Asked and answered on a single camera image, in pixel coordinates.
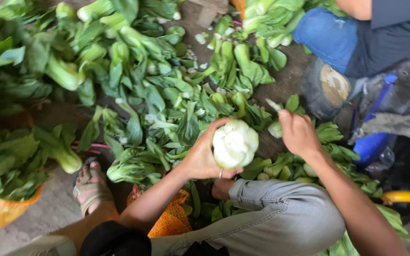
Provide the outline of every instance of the leg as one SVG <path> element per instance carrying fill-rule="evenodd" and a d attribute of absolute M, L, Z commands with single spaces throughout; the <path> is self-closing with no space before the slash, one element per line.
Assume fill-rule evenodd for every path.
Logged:
<path fill-rule="evenodd" d="M 310 183 L 240 179 L 229 191 L 234 215 L 183 235 L 152 238 L 153 256 L 181 255 L 206 241 L 230 255 L 314 255 L 345 231 L 344 220 L 326 190 Z"/>
<path fill-rule="evenodd" d="M 357 21 L 314 8 L 300 20 L 293 38 L 343 74 L 357 45 Z"/>
<path fill-rule="evenodd" d="M 90 168 L 94 170 L 101 169 L 98 162 L 92 162 Z M 89 172 L 88 166 L 84 166 L 77 179 L 77 184 L 83 178 L 84 173 Z M 103 183 L 105 181 L 100 177 L 92 177 L 87 184 Z M 80 204 L 95 191 L 87 190 L 77 196 Z M 79 255 L 80 247 L 85 240 L 85 237 L 97 227 L 99 224 L 117 220 L 119 214 L 113 201 L 97 201 L 88 208 L 88 215 L 79 222 L 71 224 L 63 229 L 55 231 L 48 236 L 41 237 L 33 241 L 31 244 L 19 250 L 9 253 L 9 256 L 25 256 L 37 255 L 37 253 L 45 253 L 46 256 L 75 256 Z"/>

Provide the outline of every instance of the blue jeans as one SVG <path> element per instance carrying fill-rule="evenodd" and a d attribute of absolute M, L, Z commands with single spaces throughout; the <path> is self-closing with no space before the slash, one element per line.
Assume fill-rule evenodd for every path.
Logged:
<path fill-rule="evenodd" d="M 293 39 L 343 74 L 357 45 L 357 21 L 314 8 L 300 20 Z"/>

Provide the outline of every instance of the knee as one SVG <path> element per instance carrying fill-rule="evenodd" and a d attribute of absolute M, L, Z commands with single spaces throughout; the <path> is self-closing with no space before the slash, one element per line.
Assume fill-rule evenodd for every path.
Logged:
<path fill-rule="evenodd" d="M 306 12 L 296 29 L 292 32 L 297 43 L 308 44 L 322 34 L 322 28 L 328 16 L 333 15 L 323 7 L 317 7 Z"/>
<path fill-rule="evenodd" d="M 306 211 L 311 229 L 310 239 L 332 246 L 343 237 L 346 225 L 343 216 L 335 206 L 328 192 L 322 187 L 310 188 L 314 196 L 307 199 Z"/>

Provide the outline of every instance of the jeans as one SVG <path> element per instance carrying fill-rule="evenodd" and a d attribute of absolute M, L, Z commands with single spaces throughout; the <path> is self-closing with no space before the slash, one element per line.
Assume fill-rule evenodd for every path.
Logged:
<path fill-rule="evenodd" d="M 300 20 L 293 39 L 344 74 L 358 41 L 357 21 L 338 17 L 323 7 L 314 8 Z"/>
<path fill-rule="evenodd" d="M 295 181 L 239 179 L 229 191 L 235 207 L 252 210 L 183 235 L 151 238 L 152 256 L 183 255 L 206 241 L 231 256 L 313 256 L 343 237 L 345 222 L 327 191 Z M 44 236 L 8 256 L 76 256 L 67 236 Z"/>

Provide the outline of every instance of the toe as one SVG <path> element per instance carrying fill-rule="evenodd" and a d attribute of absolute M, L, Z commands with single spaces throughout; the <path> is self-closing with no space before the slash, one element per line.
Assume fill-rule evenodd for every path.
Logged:
<path fill-rule="evenodd" d="M 93 169 L 93 170 L 101 171 L 101 165 L 99 164 L 98 161 L 91 162 L 90 168 Z"/>
<path fill-rule="evenodd" d="M 77 178 L 77 181 L 75 182 L 75 184 L 78 184 L 78 183 L 82 180 L 83 175 L 84 175 L 84 173 L 83 173 L 83 169 L 82 169 L 82 170 L 78 173 L 78 178 Z"/>

